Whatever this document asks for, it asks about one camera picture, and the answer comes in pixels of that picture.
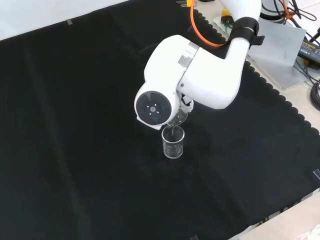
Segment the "black strap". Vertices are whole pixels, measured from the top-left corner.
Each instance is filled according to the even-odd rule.
[[[257,36],[259,32],[259,23],[252,17],[242,17],[234,22],[228,42],[235,38],[244,38],[252,45],[260,46],[265,36]]]

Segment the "black circular cap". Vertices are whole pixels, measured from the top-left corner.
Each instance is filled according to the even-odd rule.
[[[149,125],[163,124],[171,115],[169,100],[157,91],[142,94],[136,101],[135,108],[139,118]]]

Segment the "floor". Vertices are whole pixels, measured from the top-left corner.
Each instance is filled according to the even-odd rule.
[[[296,0],[300,9],[309,12],[317,17],[317,21],[310,21],[308,19],[301,19],[299,23],[301,26],[311,34],[316,34],[320,28],[320,0]]]

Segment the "table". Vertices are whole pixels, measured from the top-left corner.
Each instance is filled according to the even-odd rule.
[[[295,240],[320,224],[320,193],[258,226],[239,240]]]
[[[0,117],[4,236],[227,239],[318,187],[318,133],[248,63],[236,100],[221,111],[197,104],[184,155],[168,161],[159,132],[135,119],[144,80],[134,57],[187,36],[188,13],[171,0],[135,3],[1,45],[1,99],[13,113]]]

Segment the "orange cable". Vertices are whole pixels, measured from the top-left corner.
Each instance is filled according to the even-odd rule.
[[[282,0],[282,4],[283,4],[284,11],[285,11],[285,18],[287,20],[292,19],[293,15],[290,15],[290,12],[289,12],[287,4],[286,4],[286,0]]]
[[[195,23],[195,19],[194,19],[195,1],[196,0],[192,0],[192,4],[191,4],[191,7],[190,7],[190,19],[191,19],[191,24],[192,24],[192,27],[193,27],[195,33],[198,35],[198,37],[202,41],[204,41],[206,44],[208,44],[208,45],[210,45],[212,47],[220,47],[220,46],[222,46],[223,44],[213,43],[213,42],[210,42],[207,39],[205,39],[205,37],[202,36],[201,33],[199,32],[199,30],[197,29],[197,26],[196,26],[196,23]]]

